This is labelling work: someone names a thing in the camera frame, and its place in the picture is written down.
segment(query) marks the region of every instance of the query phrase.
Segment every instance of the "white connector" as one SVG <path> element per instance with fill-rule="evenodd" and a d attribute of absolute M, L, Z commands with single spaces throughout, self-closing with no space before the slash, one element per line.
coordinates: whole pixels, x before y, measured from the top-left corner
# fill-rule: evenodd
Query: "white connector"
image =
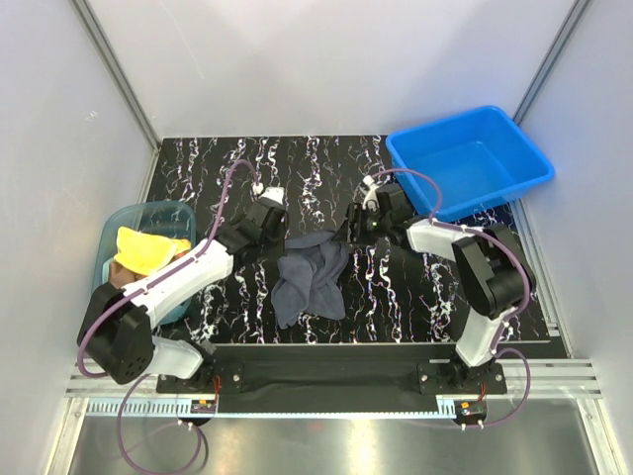
<path fill-rule="evenodd" d="M 269 186 L 266 191 L 261 195 L 261 198 L 268 198 L 275 203 L 279 203 L 284 206 L 284 189 L 280 186 Z"/>
<path fill-rule="evenodd" d="M 363 178 L 363 183 L 365 183 L 365 185 L 367 185 L 367 188 L 371 188 L 371 186 L 375 183 L 374 178 L 372 178 L 371 175 L 366 175 Z"/>
<path fill-rule="evenodd" d="M 262 182 L 253 183 L 253 193 L 259 196 L 264 192 L 264 184 Z"/>

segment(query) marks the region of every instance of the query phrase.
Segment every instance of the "gray cloth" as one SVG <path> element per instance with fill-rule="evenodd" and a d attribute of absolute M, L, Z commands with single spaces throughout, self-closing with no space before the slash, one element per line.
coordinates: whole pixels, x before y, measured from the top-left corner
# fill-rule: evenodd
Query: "gray cloth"
<path fill-rule="evenodd" d="M 332 242 L 333 235 L 317 231 L 286 241 L 286 255 L 277 260 L 281 276 L 272 291 L 281 329 L 294 325 L 302 312 L 332 320 L 345 318 L 336 281 L 349 254 L 345 244 Z"/>

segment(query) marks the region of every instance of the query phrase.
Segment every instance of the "blue tub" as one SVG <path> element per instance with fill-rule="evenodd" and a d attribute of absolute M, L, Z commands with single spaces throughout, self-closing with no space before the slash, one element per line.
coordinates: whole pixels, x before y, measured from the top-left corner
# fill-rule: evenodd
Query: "blue tub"
<path fill-rule="evenodd" d="M 394 167 L 412 168 L 435 180 L 444 203 L 440 221 L 457 221 L 514 201 L 550 180 L 554 167 L 512 119 L 487 106 L 387 137 Z M 398 181 L 417 211 L 427 215 L 437 196 L 421 178 Z"/>
<path fill-rule="evenodd" d="M 109 265 L 117 253 L 117 233 L 121 226 L 151 235 L 188 239 L 192 247 L 196 245 L 196 215 L 186 203 L 157 201 L 119 210 L 106 222 L 101 233 L 92 280 L 93 291 L 108 281 Z M 191 299 L 188 299 L 180 304 L 169 312 L 160 324 L 171 324 L 182 318 L 190 303 Z"/>

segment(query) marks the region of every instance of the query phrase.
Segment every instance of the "cable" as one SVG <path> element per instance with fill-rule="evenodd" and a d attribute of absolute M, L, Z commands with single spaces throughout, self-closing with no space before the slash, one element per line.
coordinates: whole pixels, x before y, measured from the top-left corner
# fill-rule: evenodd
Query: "cable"
<path fill-rule="evenodd" d="M 146 470 L 146 469 L 140 467 L 139 465 L 137 465 L 136 462 L 134 462 L 132 460 L 132 458 L 130 457 L 129 452 L 126 450 L 126 447 L 124 446 L 124 443 L 123 443 L 123 428 L 122 428 L 123 412 L 124 412 L 124 409 L 126 407 L 126 404 L 128 403 L 128 399 L 130 398 L 132 393 L 135 391 L 135 389 L 138 387 L 138 385 L 140 383 L 142 383 L 147 378 L 147 376 L 149 376 L 149 374 L 144 374 L 144 375 L 140 376 L 138 379 L 136 379 L 135 383 L 128 390 L 128 392 L 126 393 L 126 396 L 123 398 L 123 401 L 121 402 L 121 405 L 119 407 L 119 411 L 117 412 L 117 444 L 119 445 L 119 450 L 121 451 L 121 455 L 123 456 L 123 458 L 131 466 L 131 468 L 133 468 L 134 470 L 136 470 L 139 473 L 143 473 L 145 475 L 179 475 L 179 474 L 185 473 L 187 470 L 189 470 L 189 467 L 191 467 L 194 464 L 194 462 L 196 461 L 196 459 L 198 458 L 198 455 L 200 454 L 200 449 L 202 447 L 202 439 L 203 439 L 202 431 L 200 430 L 199 427 L 194 426 L 192 423 L 188 423 L 188 428 L 189 429 L 192 428 L 195 431 L 196 435 L 198 436 L 198 444 L 196 445 L 196 450 L 194 451 L 194 454 L 192 455 L 191 459 L 185 465 L 183 465 L 181 468 L 179 468 L 178 470 L 174 470 L 172 472 L 153 472 L 151 470 Z M 165 425 L 163 427 L 160 427 L 154 433 L 156 433 L 157 431 L 161 431 L 164 428 L 168 428 L 168 427 L 171 427 L 171 426 L 181 426 L 181 425 L 182 425 L 181 421 L 179 421 L 177 423 L 167 424 L 167 425 Z"/>
<path fill-rule="evenodd" d="M 102 377 L 106 376 L 105 372 L 103 372 L 103 373 L 91 373 L 90 371 L 88 371 L 86 369 L 86 366 L 84 365 L 84 362 L 83 362 L 83 359 L 84 359 L 84 356 L 85 356 L 85 352 L 86 352 L 86 347 L 88 346 L 88 341 L 90 341 L 90 338 L 92 338 L 92 336 L 97 331 L 97 329 L 106 320 L 108 320 L 110 317 L 112 317 L 112 315 L 115 314 L 127 302 L 129 302 L 132 299 L 138 297 L 143 292 L 146 292 L 146 290 L 149 290 L 149 289 L 155 287 L 160 282 L 163 282 L 165 279 L 168 279 L 169 277 L 174 275 L 179 270 L 185 268 L 187 265 L 189 265 L 190 263 L 194 262 L 196 260 L 196 258 L 200 257 L 202 254 L 204 254 L 207 251 L 207 249 L 211 245 L 211 242 L 216 237 L 216 232 L 218 231 L 218 227 L 220 226 L 222 213 L 223 213 L 223 210 L 225 209 L 225 201 L 226 201 L 226 196 L 228 194 L 228 185 L 230 184 L 230 179 L 231 179 L 233 173 L 235 172 L 235 169 L 238 168 L 240 165 L 247 166 L 250 169 L 251 174 L 253 175 L 253 179 L 254 179 L 255 184 L 259 183 L 259 179 L 257 177 L 257 172 L 255 171 L 255 168 L 253 167 L 252 163 L 250 163 L 250 161 L 240 159 L 240 160 L 236 160 L 235 163 L 230 166 L 230 168 L 228 169 L 228 172 L 226 173 L 225 185 L 224 185 L 224 187 L 222 189 L 222 194 L 220 196 L 220 205 L 218 206 L 218 212 L 216 213 L 216 219 L 214 220 L 214 225 L 213 225 L 213 227 L 211 229 L 211 232 L 209 234 L 209 237 L 208 237 L 207 242 L 205 243 L 205 245 L 200 249 L 200 251 L 196 254 L 195 257 L 188 257 L 186 260 L 184 260 L 183 262 L 179 263 L 176 267 L 174 267 L 170 271 L 165 272 L 160 277 L 154 279 L 153 281 L 150 281 L 147 284 L 147 288 L 146 289 L 137 289 L 134 292 L 132 292 L 130 295 L 126 295 L 125 297 L 123 297 L 116 304 L 114 304 L 112 307 L 110 307 L 108 310 L 106 310 L 101 315 L 101 317 L 99 317 L 95 321 L 95 323 L 90 326 L 90 328 L 86 332 L 86 335 L 82 338 L 81 343 L 79 344 L 79 349 L 77 350 L 77 367 L 79 368 L 79 372 L 81 374 L 83 374 L 84 376 L 86 376 L 88 378 L 102 378 Z"/>
<path fill-rule="evenodd" d="M 379 171 L 378 173 L 374 173 L 372 175 L 372 178 L 378 178 L 379 176 L 385 175 L 388 173 L 409 173 L 411 175 L 415 175 L 421 178 L 422 180 L 426 181 L 429 185 L 433 187 L 433 189 L 435 190 L 435 193 L 437 194 L 437 203 L 435 204 L 435 207 L 433 208 L 431 213 L 428 215 L 428 221 L 431 223 L 431 225 L 436 226 L 438 228 L 443 228 L 445 230 L 458 231 L 460 233 L 470 233 L 472 235 L 475 235 L 487 240 L 488 242 L 496 246 L 501 252 L 503 252 L 507 256 L 507 258 L 509 259 L 509 261 L 511 262 L 511 264 L 514 266 L 519 276 L 521 277 L 521 282 L 523 283 L 523 296 L 522 296 L 521 302 L 519 303 L 516 310 L 514 310 L 513 312 L 510 312 L 503 318 L 504 325 L 499 326 L 499 328 L 497 329 L 497 332 L 493 336 L 493 340 L 491 341 L 491 353 L 495 354 L 497 352 L 498 342 L 501 340 L 501 337 L 503 336 L 503 330 L 505 329 L 505 325 L 507 324 L 507 322 L 512 317 L 515 317 L 521 312 L 523 312 L 527 308 L 530 302 L 530 290 L 529 290 L 530 281 L 529 281 L 529 277 L 527 276 L 527 272 L 525 272 L 525 269 L 523 268 L 519 260 L 516 258 L 514 253 L 498 239 L 490 235 L 487 235 L 486 233 L 480 230 L 475 230 L 473 228 L 468 228 L 466 226 L 452 225 L 450 223 L 442 223 L 438 221 L 435 218 L 435 215 L 437 214 L 439 209 L 442 207 L 442 202 L 443 202 L 444 197 L 442 195 L 442 190 L 439 188 L 439 185 L 435 183 L 435 181 L 433 181 L 432 178 L 418 171 L 411 170 L 410 168 L 389 168 L 386 170 Z"/>
<path fill-rule="evenodd" d="M 86 335 L 81 339 L 81 343 L 79 344 L 79 348 L 77 350 L 77 366 L 79 368 L 79 372 L 81 372 L 81 374 L 83 374 L 84 376 L 88 377 L 88 378 L 101 378 L 107 375 L 107 373 L 103 372 L 103 373 L 92 373 L 90 371 L 88 371 L 85 367 L 84 364 L 84 356 L 85 356 L 85 352 L 86 352 L 86 347 L 88 346 L 88 342 L 90 341 L 90 339 L 92 338 L 92 336 L 94 335 L 94 333 L 97 331 L 97 329 L 106 321 L 108 320 L 110 317 L 112 317 L 118 310 L 120 310 L 120 308 L 125 305 L 126 303 L 128 303 L 129 301 L 131 301 L 132 299 L 138 297 L 139 295 L 141 295 L 143 292 L 146 292 L 147 290 L 155 287 L 156 285 L 158 285 L 160 282 L 165 281 L 166 279 L 168 279 L 169 277 L 171 277 L 172 275 L 174 275 L 176 272 L 180 271 L 181 269 L 185 268 L 187 265 L 189 265 L 192 262 L 195 262 L 195 260 L 200 257 L 202 254 L 204 254 L 207 249 L 209 248 L 209 246 L 211 245 L 211 242 L 214 240 L 214 238 L 216 237 L 216 232 L 218 231 L 218 228 L 220 227 L 220 221 L 222 220 L 222 213 L 223 210 L 225 208 L 225 202 L 226 202 L 226 197 L 228 195 L 228 186 L 230 184 L 230 179 L 233 175 L 233 173 L 235 172 L 235 170 L 240 166 L 240 165 L 245 165 L 250 169 L 250 172 L 253 175 L 254 178 L 254 182 L 255 185 L 259 184 L 259 179 L 257 177 L 257 172 L 255 170 L 255 168 L 253 167 L 253 165 L 247 161 L 247 160 L 236 160 L 235 163 L 228 169 L 228 172 L 226 173 L 226 178 L 225 178 L 225 185 L 223 187 L 222 190 L 222 194 L 220 196 L 220 205 L 218 206 L 218 211 L 216 212 L 216 218 L 214 220 L 214 224 L 212 226 L 211 232 L 209 234 L 209 237 L 207 239 L 207 242 L 203 245 L 203 247 L 200 249 L 200 251 L 195 255 L 195 257 L 188 257 L 186 260 L 184 260 L 183 262 L 179 263 L 177 266 L 175 266 L 173 269 L 171 269 L 168 272 L 165 272 L 163 275 L 161 275 L 160 277 L 154 279 L 153 281 L 150 281 L 147 284 L 146 289 L 137 289 L 134 292 L 132 292 L 130 295 L 127 295 L 125 297 L 123 297 L 121 300 L 119 300 L 117 303 L 115 303 L 112 307 L 108 308 L 108 310 L 106 310 L 88 329 L 88 331 L 86 332 Z M 145 374 L 143 376 L 140 376 L 135 383 L 132 385 L 132 387 L 130 388 L 130 390 L 128 391 L 128 393 L 126 394 L 126 396 L 123 399 L 123 402 L 121 403 L 121 406 L 119 407 L 119 412 L 117 413 L 117 442 L 119 444 L 119 450 L 121 451 L 121 455 L 123 456 L 123 458 L 126 460 L 126 462 L 128 462 L 128 464 L 136 471 L 140 472 L 140 473 L 144 473 L 147 475 L 177 475 L 177 474 L 181 474 L 184 473 L 186 470 L 189 469 L 189 467 L 191 467 L 191 465 L 193 465 L 193 463 L 196 461 L 196 458 L 198 458 L 198 455 L 200 454 L 200 447 L 202 445 L 202 440 L 203 440 L 203 435 L 202 432 L 200 431 L 199 428 L 197 428 L 196 426 L 193 425 L 189 425 L 189 427 L 193 427 L 196 431 L 196 434 L 198 436 L 198 444 L 196 446 L 196 450 L 193 454 L 193 456 L 191 457 L 191 460 L 189 460 L 189 462 L 187 462 L 182 468 L 173 471 L 173 472 L 152 472 L 149 470 L 145 470 L 142 467 L 138 466 L 131 458 L 130 458 L 130 454 L 126 451 L 126 448 L 124 446 L 124 442 L 123 442 L 123 434 L 122 434 L 122 418 L 123 418 L 123 411 L 124 408 L 126 406 L 126 403 L 128 401 L 128 399 L 130 398 L 130 395 L 132 394 L 132 392 L 138 387 L 138 385 L 144 381 L 144 379 L 149 376 L 148 374 Z M 218 380 L 218 387 L 216 388 L 216 391 L 219 391 L 220 389 L 220 380 Z M 179 423 L 173 423 L 170 425 L 167 425 L 165 427 L 161 427 L 159 431 L 163 430 L 164 428 L 170 427 L 170 426 L 174 426 L 174 425 L 180 425 Z"/>
<path fill-rule="evenodd" d="M 486 397 L 486 383 L 482 383 L 482 394 L 480 394 L 479 398 L 477 398 L 477 402 L 480 403 L 484 401 L 485 397 Z"/>
<path fill-rule="evenodd" d="M 146 434 L 143 436 L 142 440 L 139 440 L 137 443 L 135 443 L 134 445 L 132 445 L 131 447 L 126 448 L 126 452 L 128 454 L 134 452 L 135 450 L 137 450 L 139 447 L 141 447 L 142 445 L 145 445 L 151 438 L 153 438 L 155 435 L 158 435 L 159 433 L 163 432 L 164 430 L 166 430 L 167 428 L 171 428 L 174 425 L 177 425 L 178 423 L 173 423 L 173 424 L 165 424 L 164 426 L 160 426 L 155 428 L 154 430 L 152 430 L 150 433 Z M 120 458 L 123 458 L 123 455 L 121 455 L 121 451 L 117 452 L 116 455 L 110 455 L 110 454 L 105 454 L 102 453 L 101 450 L 99 450 L 99 447 L 97 447 L 97 450 L 99 451 L 99 454 L 105 459 L 105 460 L 119 460 Z"/>
<path fill-rule="evenodd" d="M 471 428 L 495 428 L 498 427 L 502 424 L 508 423 L 510 422 L 512 419 L 514 419 L 516 417 L 516 415 L 519 413 L 519 411 L 523 408 L 523 406 L 525 405 L 525 402 L 527 401 L 527 398 L 530 394 L 530 389 L 532 387 L 532 372 L 530 371 L 530 364 L 527 361 L 527 358 L 525 357 L 525 355 L 523 353 L 521 353 L 518 349 L 515 348 L 504 348 L 502 350 L 500 350 L 497 355 L 495 356 L 495 359 L 499 359 L 502 356 L 504 356 L 505 354 L 508 353 L 512 353 L 516 356 L 518 356 L 520 358 L 521 361 L 523 361 L 523 365 L 525 366 L 525 391 L 523 392 L 523 397 L 521 398 L 521 400 L 519 401 L 519 403 L 516 405 L 516 407 L 510 412 L 510 414 L 508 414 L 507 416 L 497 420 L 497 421 L 493 421 L 491 423 L 487 423 L 487 424 L 481 424 L 480 426 L 455 426 L 455 425 L 451 425 L 451 426 L 438 426 L 435 424 L 426 424 L 426 423 L 422 423 L 419 421 L 406 421 L 408 424 L 411 424 L 413 426 L 420 426 L 422 428 L 439 428 L 439 429 L 454 429 L 454 428 L 460 428 L 461 430 L 464 429 L 471 429 Z"/>
<path fill-rule="evenodd" d="M 516 405 L 516 407 L 510 414 L 508 414 L 504 418 L 499 419 L 498 421 L 494 421 L 492 423 L 486 424 L 487 428 L 494 428 L 496 426 L 500 426 L 501 424 L 507 423 L 511 421 L 512 419 L 514 419 L 516 415 L 518 414 L 518 412 L 525 405 L 525 402 L 527 401 L 527 397 L 530 394 L 530 389 L 532 387 L 532 372 L 530 371 L 530 363 L 527 361 L 527 358 L 525 357 L 525 355 L 521 353 L 518 349 L 504 348 L 495 355 L 495 359 L 499 359 L 508 353 L 512 353 L 518 356 L 520 360 L 523 361 L 523 365 L 525 366 L 525 391 L 523 392 L 523 397 L 521 398 L 521 400 L 518 402 L 518 404 Z"/>
<path fill-rule="evenodd" d="M 421 178 L 422 180 L 426 181 L 426 183 L 431 185 L 435 190 L 435 193 L 437 194 L 437 203 L 435 203 L 435 207 L 431 210 L 431 214 L 428 215 L 428 220 L 431 221 L 433 218 L 435 218 L 435 215 L 440 210 L 440 208 L 442 207 L 442 203 L 444 202 L 444 195 L 442 195 L 442 190 L 439 188 L 439 185 L 435 183 L 435 181 L 430 176 L 426 176 L 423 173 L 411 170 L 410 168 L 388 168 L 386 170 L 381 170 L 378 173 L 374 173 L 372 175 L 372 178 L 378 178 L 379 176 L 387 175 L 389 173 L 409 173 Z"/>

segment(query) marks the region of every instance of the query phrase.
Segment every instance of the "metal floor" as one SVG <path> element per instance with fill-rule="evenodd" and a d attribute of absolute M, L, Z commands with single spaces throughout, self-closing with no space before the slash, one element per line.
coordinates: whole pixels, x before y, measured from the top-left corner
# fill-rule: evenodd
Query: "metal floor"
<path fill-rule="evenodd" d="M 508 401 L 490 401 L 489 421 Z M 124 420 L 126 445 L 167 419 Z M 420 427 L 419 424 L 443 428 Z M 444 421 L 317 421 L 217 419 L 203 426 L 209 448 L 188 473 L 199 474 L 595 474 L 597 469 L 574 401 L 529 401 L 501 427 L 461 432 Z M 132 457 L 158 472 L 182 466 L 196 445 L 173 427 Z M 134 474 L 119 457 L 115 419 L 87 417 L 70 472 Z"/>

